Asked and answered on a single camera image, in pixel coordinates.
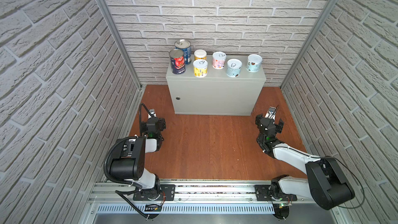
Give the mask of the grey label pull-tab can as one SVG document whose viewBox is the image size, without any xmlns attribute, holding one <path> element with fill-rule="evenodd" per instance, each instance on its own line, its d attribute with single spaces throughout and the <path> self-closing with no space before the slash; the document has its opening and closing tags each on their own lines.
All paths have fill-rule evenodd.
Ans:
<svg viewBox="0 0 398 224">
<path fill-rule="evenodd" d="M 230 59 L 227 61 L 227 76 L 238 77 L 240 75 L 242 62 L 239 59 Z"/>
</svg>

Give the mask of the dark tomato label can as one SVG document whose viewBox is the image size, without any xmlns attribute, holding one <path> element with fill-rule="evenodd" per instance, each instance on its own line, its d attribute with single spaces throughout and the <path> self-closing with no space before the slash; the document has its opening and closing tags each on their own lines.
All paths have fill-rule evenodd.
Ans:
<svg viewBox="0 0 398 224">
<path fill-rule="evenodd" d="M 184 54 L 180 49 L 173 49 L 169 52 L 171 70 L 173 74 L 180 75 L 186 71 Z"/>
</svg>

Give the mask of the plain lid silver can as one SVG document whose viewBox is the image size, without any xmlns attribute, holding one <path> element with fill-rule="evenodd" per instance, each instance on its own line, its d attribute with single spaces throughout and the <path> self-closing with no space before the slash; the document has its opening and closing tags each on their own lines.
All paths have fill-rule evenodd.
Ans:
<svg viewBox="0 0 398 224">
<path fill-rule="evenodd" d="M 248 56 L 246 70 L 255 73 L 260 70 L 262 57 L 256 54 L 251 54 Z"/>
</svg>

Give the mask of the perforated white vent strip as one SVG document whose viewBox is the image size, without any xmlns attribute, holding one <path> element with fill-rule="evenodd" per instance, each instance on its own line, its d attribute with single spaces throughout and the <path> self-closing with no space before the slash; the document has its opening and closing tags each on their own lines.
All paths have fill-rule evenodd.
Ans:
<svg viewBox="0 0 398 224">
<path fill-rule="evenodd" d="M 164 204 L 163 214 L 274 214 L 272 204 Z M 98 214 L 135 214 L 136 211 L 127 203 L 102 203 L 98 206 Z"/>
</svg>

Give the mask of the left floor aluminium rail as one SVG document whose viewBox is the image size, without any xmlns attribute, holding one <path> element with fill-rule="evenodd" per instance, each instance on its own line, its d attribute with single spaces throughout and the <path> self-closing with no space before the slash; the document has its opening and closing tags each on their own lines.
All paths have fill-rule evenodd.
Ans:
<svg viewBox="0 0 398 224">
<path fill-rule="evenodd" d="M 119 135 L 114 136 L 112 138 L 111 142 L 109 143 L 108 148 L 110 148 L 116 142 L 116 139 L 125 138 L 129 135 L 131 128 L 133 126 L 133 123 L 135 121 L 136 115 L 138 113 L 139 105 L 144 96 L 145 89 L 146 89 L 146 85 L 143 85 L 140 89 L 137 89 L 135 91 L 134 97 L 132 98 L 132 101 L 130 103 L 129 111 L 125 112 L 126 116 L 123 118 L 123 121 L 121 121 L 121 124 L 119 124 L 120 128 L 121 128 Z M 94 196 L 94 193 L 93 193 L 94 187 L 97 184 L 106 181 L 106 177 L 103 173 L 103 163 L 101 164 L 100 169 L 101 169 L 101 171 L 98 173 L 98 178 L 96 179 L 96 182 L 93 184 L 93 186 L 91 188 L 88 189 L 88 193 L 87 193 L 88 198 L 86 199 L 86 202 L 85 202 L 84 211 L 82 212 L 82 215 L 81 215 L 79 221 L 77 222 L 78 224 L 93 224 L 94 223 L 94 219 L 96 218 L 96 215 L 97 215 L 98 206 L 100 205 L 100 201 L 101 201 L 101 199 L 97 199 Z"/>
</svg>

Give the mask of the right aluminium corner post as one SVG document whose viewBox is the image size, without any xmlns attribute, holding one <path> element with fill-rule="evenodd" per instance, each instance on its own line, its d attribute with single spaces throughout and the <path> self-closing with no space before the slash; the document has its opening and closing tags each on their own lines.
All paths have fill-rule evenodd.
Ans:
<svg viewBox="0 0 398 224">
<path fill-rule="evenodd" d="M 288 73 L 286 74 L 282 84 L 280 85 L 280 89 L 284 90 L 287 85 L 289 80 L 293 77 L 293 74 L 300 64 L 301 60 L 304 58 L 304 55 L 306 54 L 307 50 L 309 49 L 310 45 L 312 42 L 315 40 L 317 37 L 318 33 L 322 29 L 325 21 L 329 17 L 331 11 L 334 9 L 336 3 L 339 0 L 328 0 L 326 5 L 324 6 L 322 12 L 320 13 L 320 16 L 318 17 L 317 21 L 315 22 L 313 28 L 309 32 L 309 35 L 307 36 L 305 42 L 303 43 L 302 47 L 300 48 L 296 58 L 294 59 L 294 62 L 292 63 Z"/>
</svg>

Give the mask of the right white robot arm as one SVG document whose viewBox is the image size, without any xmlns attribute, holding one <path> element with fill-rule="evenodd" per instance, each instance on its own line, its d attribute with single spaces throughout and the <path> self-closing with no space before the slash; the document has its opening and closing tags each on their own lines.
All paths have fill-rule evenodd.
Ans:
<svg viewBox="0 0 398 224">
<path fill-rule="evenodd" d="M 276 123 L 275 113 L 276 109 L 270 108 L 266 115 L 256 116 L 255 124 L 259 130 L 256 141 L 264 154 L 295 167 L 307 178 L 282 175 L 272 179 L 268 189 L 272 200 L 289 201 L 301 196 L 313 199 L 321 208 L 330 210 L 354 199 L 354 189 L 337 159 L 311 155 L 276 137 L 282 132 L 284 122 Z"/>
</svg>

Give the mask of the front aluminium mounting rail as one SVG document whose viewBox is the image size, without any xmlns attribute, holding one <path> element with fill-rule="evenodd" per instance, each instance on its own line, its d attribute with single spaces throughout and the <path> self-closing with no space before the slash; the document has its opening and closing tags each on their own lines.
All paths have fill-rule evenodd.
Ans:
<svg viewBox="0 0 398 224">
<path fill-rule="evenodd" d="M 166 203 L 258 203 L 256 185 L 269 185 L 270 180 L 188 180 L 162 179 L 162 185 L 174 185 L 165 190 L 167 197 L 174 199 Z M 133 191 L 134 187 L 111 182 L 95 183 L 89 203 L 124 203 L 115 191 Z"/>
</svg>

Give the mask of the left aluminium corner post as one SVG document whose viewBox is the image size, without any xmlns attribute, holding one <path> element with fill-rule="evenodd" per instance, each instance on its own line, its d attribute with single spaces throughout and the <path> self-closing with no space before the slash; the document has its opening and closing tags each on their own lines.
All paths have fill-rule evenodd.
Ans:
<svg viewBox="0 0 398 224">
<path fill-rule="evenodd" d="M 122 37 L 118 31 L 117 25 L 112 17 L 111 11 L 106 3 L 106 0 L 96 0 L 98 7 L 103 15 L 103 18 L 113 36 L 115 43 L 121 53 L 123 61 L 126 63 L 127 69 L 132 77 L 132 80 L 139 90 L 142 90 L 143 85 L 134 69 L 133 63 L 127 53 L 126 47 L 123 43 Z"/>
</svg>

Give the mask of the grey metal cabinet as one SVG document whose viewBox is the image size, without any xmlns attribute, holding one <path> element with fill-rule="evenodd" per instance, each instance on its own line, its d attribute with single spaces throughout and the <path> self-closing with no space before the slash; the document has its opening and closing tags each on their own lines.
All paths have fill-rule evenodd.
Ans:
<svg viewBox="0 0 398 224">
<path fill-rule="evenodd" d="M 229 77 L 227 68 L 215 69 L 208 66 L 207 76 L 195 77 L 193 64 L 186 66 L 182 74 L 174 74 L 169 67 L 166 81 L 177 115 L 251 115 L 266 76 L 262 69 L 257 72 L 246 70 L 247 56 L 227 55 L 226 60 L 242 62 L 240 74 Z"/>
</svg>

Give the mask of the white lid small can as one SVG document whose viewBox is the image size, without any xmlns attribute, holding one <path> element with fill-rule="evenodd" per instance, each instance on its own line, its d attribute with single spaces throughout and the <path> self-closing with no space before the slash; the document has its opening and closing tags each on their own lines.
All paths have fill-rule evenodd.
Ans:
<svg viewBox="0 0 398 224">
<path fill-rule="evenodd" d="M 195 60 L 207 60 L 207 52 L 202 49 L 198 49 L 194 52 Z"/>
</svg>

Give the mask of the pink label pull-tab can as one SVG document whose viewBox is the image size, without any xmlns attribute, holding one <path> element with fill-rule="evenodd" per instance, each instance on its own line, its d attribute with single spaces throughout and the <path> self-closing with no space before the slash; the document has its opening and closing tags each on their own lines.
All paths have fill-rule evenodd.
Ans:
<svg viewBox="0 0 398 224">
<path fill-rule="evenodd" d="M 227 55 L 221 51 L 212 54 L 212 67 L 215 69 L 223 69 L 225 66 Z"/>
</svg>

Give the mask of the blue label tin can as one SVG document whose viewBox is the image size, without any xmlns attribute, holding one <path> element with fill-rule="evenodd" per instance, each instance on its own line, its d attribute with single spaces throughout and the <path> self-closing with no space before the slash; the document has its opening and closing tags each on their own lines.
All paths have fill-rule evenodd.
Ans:
<svg viewBox="0 0 398 224">
<path fill-rule="evenodd" d="M 180 39 L 175 41 L 176 49 L 183 51 L 185 65 L 191 63 L 191 43 L 186 39 Z"/>
</svg>

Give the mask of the yellow label pull-tab can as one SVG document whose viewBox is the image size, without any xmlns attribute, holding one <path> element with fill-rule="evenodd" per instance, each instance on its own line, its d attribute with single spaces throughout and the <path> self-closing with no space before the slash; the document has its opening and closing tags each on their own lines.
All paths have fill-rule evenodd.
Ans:
<svg viewBox="0 0 398 224">
<path fill-rule="evenodd" d="M 204 59 L 198 59 L 193 62 L 194 76 L 203 78 L 207 76 L 208 62 Z"/>
</svg>

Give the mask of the aluminium corner post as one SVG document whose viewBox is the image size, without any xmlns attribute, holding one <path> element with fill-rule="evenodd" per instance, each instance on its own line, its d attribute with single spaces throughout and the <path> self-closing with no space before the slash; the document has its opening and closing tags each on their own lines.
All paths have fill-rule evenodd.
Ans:
<svg viewBox="0 0 398 224">
<path fill-rule="evenodd" d="M 310 45 L 312 42 L 315 40 L 317 37 L 318 33 L 322 29 L 325 21 L 329 17 L 331 11 L 334 9 L 336 3 L 339 0 L 328 0 L 326 5 L 324 6 L 322 12 L 320 13 L 320 16 L 318 17 L 317 21 L 315 22 L 313 28 L 309 32 L 309 35 L 307 36 L 305 42 L 303 43 L 302 47 L 300 48 L 296 58 L 294 59 L 294 62 L 292 63 L 288 73 L 286 74 L 282 84 L 280 85 L 280 89 L 284 90 L 287 85 L 289 80 L 293 77 L 293 74 L 300 64 L 301 60 L 304 58 L 304 55 L 306 54 L 307 50 L 309 49 Z"/>
<path fill-rule="evenodd" d="M 122 37 L 118 31 L 117 25 L 112 17 L 111 11 L 106 3 L 106 0 L 96 0 L 98 7 L 103 15 L 103 18 L 113 36 L 115 43 L 121 53 L 123 61 L 126 63 L 127 69 L 132 77 L 132 80 L 139 90 L 142 90 L 143 85 L 134 69 L 133 63 L 127 53 L 126 47 L 123 43 Z"/>
</svg>

